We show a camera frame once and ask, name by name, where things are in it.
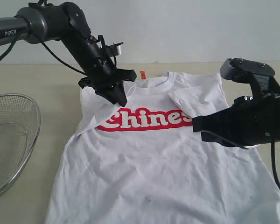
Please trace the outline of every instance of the white wall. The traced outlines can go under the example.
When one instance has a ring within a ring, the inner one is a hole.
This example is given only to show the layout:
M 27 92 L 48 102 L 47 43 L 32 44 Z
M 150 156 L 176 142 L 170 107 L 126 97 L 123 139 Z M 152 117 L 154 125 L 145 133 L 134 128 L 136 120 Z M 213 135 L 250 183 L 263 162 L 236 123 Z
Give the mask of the white wall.
M 280 0 L 72 1 L 84 10 L 93 35 L 103 34 L 107 44 L 125 43 L 119 63 L 211 62 L 234 56 L 280 60 Z M 0 17 L 15 15 L 28 2 L 0 0 Z M 61 43 L 48 45 L 74 63 Z M 3 61 L 51 62 L 58 63 L 41 45 L 24 41 Z

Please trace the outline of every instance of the robotic arm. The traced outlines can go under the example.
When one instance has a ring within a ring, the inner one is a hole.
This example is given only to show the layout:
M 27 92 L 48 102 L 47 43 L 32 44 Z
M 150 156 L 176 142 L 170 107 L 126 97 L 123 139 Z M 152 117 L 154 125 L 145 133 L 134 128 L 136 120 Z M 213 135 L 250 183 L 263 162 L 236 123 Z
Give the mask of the robotic arm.
M 126 105 L 123 82 L 134 81 L 137 75 L 133 70 L 118 69 L 111 59 L 121 54 L 123 43 L 106 46 L 103 36 L 98 40 L 92 36 L 85 15 L 76 4 L 53 6 L 40 0 L 20 9 L 15 17 L 0 18 L 0 46 L 15 39 L 31 44 L 62 41 L 87 76 L 79 85 L 94 88 L 96 94 L 113 104 Z

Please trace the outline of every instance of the beige table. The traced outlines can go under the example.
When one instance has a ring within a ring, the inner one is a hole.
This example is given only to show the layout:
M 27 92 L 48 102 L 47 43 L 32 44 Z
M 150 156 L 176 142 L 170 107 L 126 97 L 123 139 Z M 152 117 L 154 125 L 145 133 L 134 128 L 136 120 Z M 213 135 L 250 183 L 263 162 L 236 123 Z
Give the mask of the beige table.
M 277 72 L 280 83 L 280 62 L 269 63 Z M 222 63 L 130 64 L 121 68 L 145 70 L 148 77 L 166 71 L 211 74 Z M 22 93 L 39 105 L 42 127 L 33 154 L 11 189 L 0 197 L 0 224 L 42 224 L 46 214 L 52 183 L 64 146 L 81 119 L 80 89 L 82 76 L 61 65 L 0 65 L 0 94 Z M 228 103 L 238 96 L 249 95 L 249 85 L 224 81 Z M 277 169 L 280 178 L 280 143 L 277 144 Z M 271 170 L 270 146 L 259 152 Z

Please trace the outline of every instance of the white t-shirt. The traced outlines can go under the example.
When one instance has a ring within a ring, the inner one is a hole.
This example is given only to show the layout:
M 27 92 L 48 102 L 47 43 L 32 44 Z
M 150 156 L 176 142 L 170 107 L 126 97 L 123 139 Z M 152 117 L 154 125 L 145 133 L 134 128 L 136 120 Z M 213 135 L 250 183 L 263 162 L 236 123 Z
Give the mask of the white t-shirt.
M 202 142 L 190 117 L 228 107 L 219 74 L 125 83 L 126 107 L 81 91 L 46 224 L 280 224 L 280 192 L 256 149 Z

